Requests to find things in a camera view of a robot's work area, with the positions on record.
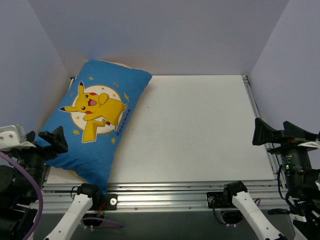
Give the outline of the blue Pikachu pillowcase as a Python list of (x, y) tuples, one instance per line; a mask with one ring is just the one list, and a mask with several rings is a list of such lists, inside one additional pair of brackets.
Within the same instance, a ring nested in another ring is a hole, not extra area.
[(116, 150), (152, 75), (104, 60), (86, 62), (43, 131), (63, 128), (66, 153), (46, 163), (73, 171), (106, 194)]

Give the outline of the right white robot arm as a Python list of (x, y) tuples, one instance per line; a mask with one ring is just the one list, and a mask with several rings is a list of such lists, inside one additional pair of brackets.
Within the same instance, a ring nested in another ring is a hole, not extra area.
[[(287, 192), (284, 200), (288, 209), (272, 209), (272, 214), (287, 214), (297, 240), (320, 238), (320, 171), (312, 168), (309, 152), (320, 147), (320, 135), (306, 131), (289, 121), (283, 130), (276, 130), (261, 118), (255, 119), (252, 138), (254, 146), (277, 144), (269, 148), (271, 155), (281, 157)], [(286, 236), (274, 227), (251, 198), (242, 181), (224, 186), (223, 203), (236, 207), (260, 240), (285, 240)]]

